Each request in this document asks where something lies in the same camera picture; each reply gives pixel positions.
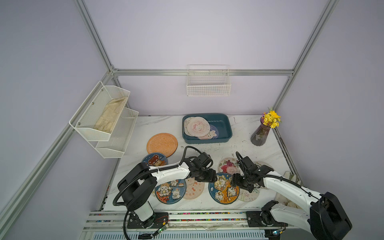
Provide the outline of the teal plastic storage box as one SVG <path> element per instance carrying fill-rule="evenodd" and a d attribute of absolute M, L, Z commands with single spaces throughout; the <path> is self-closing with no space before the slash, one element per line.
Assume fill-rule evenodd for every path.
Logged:
<path fill-rule="evenodd" d="M 212 140 L 200 140 L 198 137 L 187 136 L 184 132 L 184 120 L 188 117 L 203 117 L 210 125 L 214 125 L 219 130 L 219 137 Z M 216 144 L 226 143 L 233 136 L 229 118 L 221 113 L 202 113 L 202 114 L 189 114 L 183 117 L 182 120 L 182 136 L 187 144 Z"/>

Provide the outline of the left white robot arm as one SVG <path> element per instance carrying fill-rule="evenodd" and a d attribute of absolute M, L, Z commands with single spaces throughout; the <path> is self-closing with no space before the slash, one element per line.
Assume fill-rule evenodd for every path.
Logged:
<path fill-rule="evenodd" d="M 186 146 L 182 159 L 175 164 L 154 167 L 139 163 L 118 183 L 113 206 L 124 206 L 142 223 L 152 223 L 156 214 L 148 199 L 157 186 L 188 178 L 200 183 L 213 183 L 217 180 L 213 163 L 210 155 L 193 146 Z"/>

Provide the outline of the white butterfly round coaster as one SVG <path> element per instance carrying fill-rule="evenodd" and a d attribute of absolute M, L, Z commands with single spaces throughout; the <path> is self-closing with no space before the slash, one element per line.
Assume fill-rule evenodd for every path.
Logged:
<path fill-rule="evenodd" d="M 193 120 L 195 117 L 188 117 L 184 120 L 184 132 L 187 136 L 190 136 L 190 137 L 193 137 L 194 135 L 192 135 L 189 130 L 188 130 L 188 125 L 189 123 L 191 122 L 191 120 Z"/>

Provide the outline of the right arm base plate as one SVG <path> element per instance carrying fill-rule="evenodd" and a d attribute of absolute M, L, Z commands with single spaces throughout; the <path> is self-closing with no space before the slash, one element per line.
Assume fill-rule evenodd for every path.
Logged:
<path fill-rule="evenodd" d="M 286 223 L 276 221 L 268 211 L 247 211 L 249 227 L 287 227 Z"/>

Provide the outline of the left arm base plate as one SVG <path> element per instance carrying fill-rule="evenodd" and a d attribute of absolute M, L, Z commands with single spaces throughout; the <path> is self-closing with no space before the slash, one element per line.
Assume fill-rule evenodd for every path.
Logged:
<path fill-rule="evenodd" d="M 127 229 L 158 229 L 163 225 L 164 222 L 168 222 L 168 220 L 168 213 L 155 212 L 154 216 L 142 222 L 137 214 L 130 212 L 125 221 L 125 227 Z"/>

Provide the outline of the blue yellow cartoon coaster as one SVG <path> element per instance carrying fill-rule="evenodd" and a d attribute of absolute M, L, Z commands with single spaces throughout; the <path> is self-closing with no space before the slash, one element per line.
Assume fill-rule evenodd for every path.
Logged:
<path fill-rule="evenodd" d="M 211 198 L 222 205 L 234 203 L 240 195 L 240 188 L 231 185 L 233 176 L 227 173 L 217 173 L 216 176 L 217 180 L 208 186 Z"/>

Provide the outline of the pink kitty round coaster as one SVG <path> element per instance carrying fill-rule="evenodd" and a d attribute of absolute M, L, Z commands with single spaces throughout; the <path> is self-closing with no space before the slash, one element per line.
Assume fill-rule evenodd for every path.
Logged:
<path fill-rule="evenodd" d="M 189 123 L 188 130 L 194 137 L 203 137 L 209 133 L 210 124 L 203 117 L 195 117 Z"/>

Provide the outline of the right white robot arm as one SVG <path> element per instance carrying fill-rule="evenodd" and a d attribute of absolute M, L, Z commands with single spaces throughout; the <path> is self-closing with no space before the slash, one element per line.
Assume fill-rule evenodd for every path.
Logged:
<path fill-rule="evenodd" d="M 272 200 L 266 203 L 255 218 L 266 227 L 291 225 L 311 233 L 317 240 L 342 240 L 353 225 L 339 199 L 332 193 L 310 190 L 276 172 L 273 168 L 252 162 L 236 152 L 241 174 L 234 174 L 232 185 L 251 193 L 256 186 L 284 196 L 297 205 L 285 206 Z"/>

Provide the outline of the purple bunny round coaster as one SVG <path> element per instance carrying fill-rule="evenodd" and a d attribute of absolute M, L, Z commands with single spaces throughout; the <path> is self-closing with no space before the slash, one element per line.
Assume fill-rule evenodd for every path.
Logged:
<path fill-rule="evenodd" d="M 219 137 L 219 130 L 214 125 L 210 125 L 209 133 L 203 137 L 198 137 L 198 139 L 212 140 L 212 139 L 217 139 L 218 137 Z"/>

